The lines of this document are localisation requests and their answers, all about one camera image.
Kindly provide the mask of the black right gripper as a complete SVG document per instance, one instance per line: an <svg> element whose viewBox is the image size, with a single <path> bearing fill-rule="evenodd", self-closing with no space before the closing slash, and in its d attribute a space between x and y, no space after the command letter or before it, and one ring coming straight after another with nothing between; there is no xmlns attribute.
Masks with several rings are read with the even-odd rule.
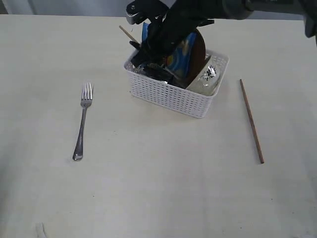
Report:
<svg viewBox="0 0 317 238"><path fill-rule="evenodd" d="M222 3L219 0L175 1L164 17L149 24L147 37L140 44L129 41L137 50L131 63L135 67L150 63L145 65L147 77L185 89L184 80L177 78L166 67L152 62L172 54L179 43L197 27L213 24L215 18L222 17L222 13Z"/></svg>

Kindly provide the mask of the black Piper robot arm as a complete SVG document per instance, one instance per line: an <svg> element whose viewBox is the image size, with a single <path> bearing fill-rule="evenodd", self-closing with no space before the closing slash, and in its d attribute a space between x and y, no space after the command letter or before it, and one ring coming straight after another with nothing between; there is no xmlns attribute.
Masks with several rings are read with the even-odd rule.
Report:
<svg viewBox="0 0 317 238"><path fill-rule="evenodd" d="M243 20L254 11L287 13L304 18L307 38L317 36L315 0L177 0L171 7L159 0L134 0L126 7L131 25L150 20L149 32L131 63L139 67L158 62L198 27L214 24L216 19Z"/></svg>

